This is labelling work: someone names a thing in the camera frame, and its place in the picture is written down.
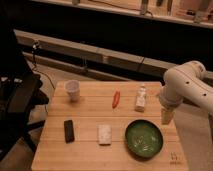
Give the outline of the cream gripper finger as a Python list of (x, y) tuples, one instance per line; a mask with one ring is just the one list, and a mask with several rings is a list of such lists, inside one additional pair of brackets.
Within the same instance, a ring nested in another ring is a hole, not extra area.
[(173, 119), (174, 112), (172, 110), (168, 109), (162, 109), (161, 110), (161, 123), (163, 125), (168, 125), (171, 120)]

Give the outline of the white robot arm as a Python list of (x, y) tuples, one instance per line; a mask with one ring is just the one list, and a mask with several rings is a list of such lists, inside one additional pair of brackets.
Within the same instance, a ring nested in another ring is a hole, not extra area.
[(158, 98), (162, 105), (161, 123), (169, 124), (177, 108), (186, 98), (213, 116), (213, 87), (204, 83), (205, 66), (190, 61), (168, 69), (163, 76), (165, 85)]

